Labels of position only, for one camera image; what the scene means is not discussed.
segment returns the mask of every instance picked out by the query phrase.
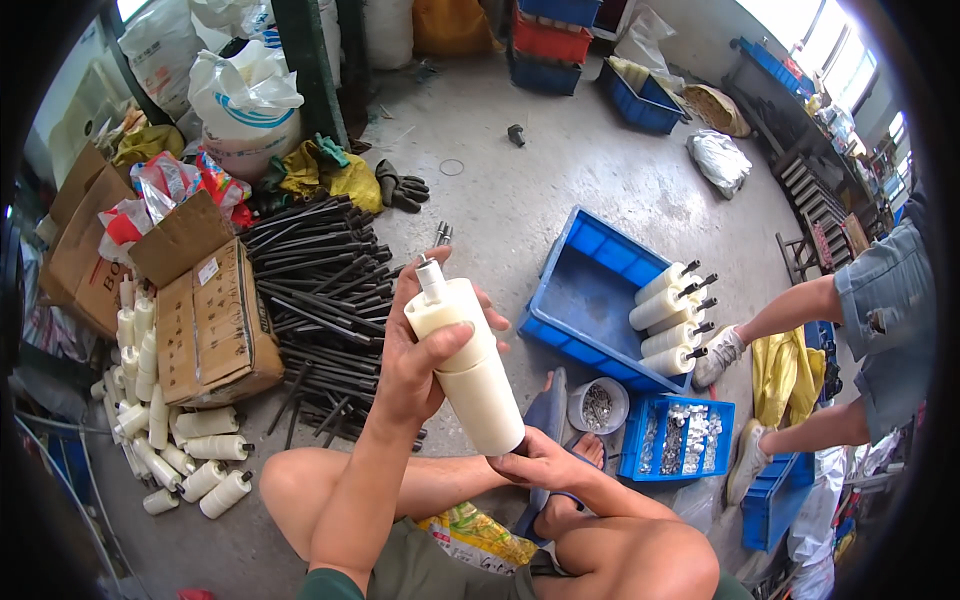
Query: white sneaker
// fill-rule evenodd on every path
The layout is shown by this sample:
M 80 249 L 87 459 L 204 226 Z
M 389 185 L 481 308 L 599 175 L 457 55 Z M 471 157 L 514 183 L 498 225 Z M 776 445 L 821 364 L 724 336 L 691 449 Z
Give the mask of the white sneaker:
M 733 470 L 727 477 L 728 506 L 739 504 L 760 472 L 773 462 L 773 457 L 765 454 L 758 445 L 760 438 L 766 433 L 767 428 L 756 419 L 748 420 L 747 426 L 743 428 L 743 433 L 740 434 L 740 453 L 737 454 Z
M 693 365 L 693 387 L 703 390 L 717 380 L 727 367 L 743 356 L 747 349 L 740 337 L 733 331 L 733 325 L 717 331 L 713 338 L 704 344 L 707 356 L 701 356 Z

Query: plastic box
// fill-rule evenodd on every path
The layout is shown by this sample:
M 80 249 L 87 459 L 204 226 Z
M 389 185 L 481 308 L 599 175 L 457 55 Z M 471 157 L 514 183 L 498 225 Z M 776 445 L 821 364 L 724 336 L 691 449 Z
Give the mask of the plastic box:
M 626 80 L 613 70 L 606 59 L 600 67 L 597 82 L 610 96 L 623 118 L 631 125 L 644 130 L 670 133 L 673 131 L 673 126 L 684 115 L 656 79 L 648 77 L 640 88 L 640 93 L 637 94 Z
M 663 438 L 666 435 L 666 415 L 670 404 L 674 402 L 707 406 L 708 416 L 710 412 L 714 410 L 719 413 L 720 422 L 723 424 L 723 431 L 717 437 L 716 458 L 714 460 L 713 471 L 704 472 L 704 457 L 707 454 L 706 451 L 704 451 L 700 455 L 700 466 L 697 472 L 684 475 L 683 468 L 681 468 L 676 474 L 660 474 Z M 630 415 L 627 417 L 627 428 L 623 434 L 623 450 L 620 454 L 620 464 L 617 467 L 616 474 L 621 477 L 629 477 L 634 481 L 681 481 L 684 479 L 699 479 L 701 477 L 726 474 L 730 466 L 730 444 L 733 436 L 733 417 L 735 411 L 736 405 L 730 402 L 718 402 L 701 398 L 648 395 L 633 400 L 630 403 Z M 650 461 L 650 472 L 641 472 L 640 452 L 643 447 L 647 421 L 651 416 L 657 422 L 657 434 L 654 437 L 653 460 Z M 686 454 L 686 435 L 689 426 L 690 419 L 687 419 L 684 424 L 683 438 L 681 439 L 681 448 L 683 449 L 680 456 L 681 466 L 684 463 L 684 456 Z
M 813 81 L 809 77 L 804 75 L 801 79 L 797 79 L 797 77 L 790 72 L 790 69 L 783 66 L 783 63 L 777 60 L 777 57 L 770 54 L 770 52 L 760 44 L 752 44 L 742 37 L 740 38 L 740 45 L 743 46 L 757 62 L 763 65 L 763 68 L 770 71 L 777 81 L 789 89 L 791 94 L 795 94 L 800 90 L 805 97 L 809 98 L 816 92 L 816 87 L 814 87 Z
M 769 553 L 813 489 L 813 452 L 778 454 L 743 499 L 743 545 Z
M 516 5 L 536 16 L 593 27 L 602 0 L 516 0 Z
M 513 48 L 507 53 L 507 62 L 514 84 L 547 94 L 572 96 L 582 73 L 579 64 L 565 67 L 533 62 L 516 56 Z
M 520 52 L 583 64 L 593 35 L 587 29 L 570 32 L 528 21 L 514 7 L 514 47 Z
M 616 379 L 628 391 L 683 394 L 691 373 L 666 378 L 640 365 L 646 334 L 628 321 L 636 290 L 668 266 L 662 256 L 574 206 L 517 332 Z

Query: blue slipper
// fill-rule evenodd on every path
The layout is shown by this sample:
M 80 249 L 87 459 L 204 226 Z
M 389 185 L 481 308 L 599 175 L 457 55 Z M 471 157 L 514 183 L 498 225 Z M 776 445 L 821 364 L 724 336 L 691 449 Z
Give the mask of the blue slipper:
M 596 465 L 594 463 L 592 463 L 587 458 L 573 451 L 573 446 L 575 446 L 577 442 L 580 442 L 580 438 L 584 437 L 584 435 L 586 434 L 582 432 L 578 435 L 573 436 L 566 444 L 564 444 L 564 450 L 576 456 L 580 460 L 584 461 L 591 467 L 596 468 Z M 603 465 L 605 468 L 607 466 L 607 445 L 604 444 L 603 438 L 600 439 L 600 443 L 603 445 Z M 520 515 L 520 518 L 516 521 L 516 527 L 514 528 L 514 533 L 517 534 L 518 536 L 521 536 L 522 538 L 526 538 L 529 541 L 532 541 L 537 546 L 543 547 L 547 543 L 549 543 L 550 540 L 545 540 L 544 538 L 541 538 L 540 536 L 537 535 L 537 532 L 534 531 L 534 521 L 537 520 L 537 516 L 540 514 L 540 511 L 542 511 L 543 507 L 546 506 L 547 499 L 549 499 L 549 497 L 554 494 L 565 495 L 566 497 L 570 498 L 571 500 L 577 503 L 578 511 L 584 510 L 584 503 L 580 501 L 580 498 L 578 498 L 577 496 L 573 495 L 570 492 L 546 492 L 545 498 L 543 499 L 543 503 L 540 504 L 540 506 L 535 510 L 536 505 L 533 504 L 534 495 L 533 495 L 533 490 L 531 490 L 530 492 L 531 503 L 529 506 L 527 506 L 526 510 L 523 511 L 523 514 Z

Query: denim shorts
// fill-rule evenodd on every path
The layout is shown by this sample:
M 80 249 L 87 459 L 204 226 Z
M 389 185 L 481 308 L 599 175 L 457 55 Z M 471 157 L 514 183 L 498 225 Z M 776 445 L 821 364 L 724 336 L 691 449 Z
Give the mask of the denim shorts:
M 853 383 L 863 396 L 870 439 L 876 443 L 910 421 L 932 372 L 936 299 L 917 228 L 904 219 L 840 269 L 833 286 L 853 359 L 864 358 Z

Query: work glove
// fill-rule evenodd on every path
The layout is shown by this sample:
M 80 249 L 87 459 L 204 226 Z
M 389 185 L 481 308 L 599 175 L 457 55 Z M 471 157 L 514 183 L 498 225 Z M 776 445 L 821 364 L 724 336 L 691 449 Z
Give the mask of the work glove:
M 430 188 L 419 177 L 400 176 L 394 165 L 384 158 L 376 165 L 376 180 L 384 206 L 393 206 L 407 212 L 420 212 L 420 203 L 430 200 Z

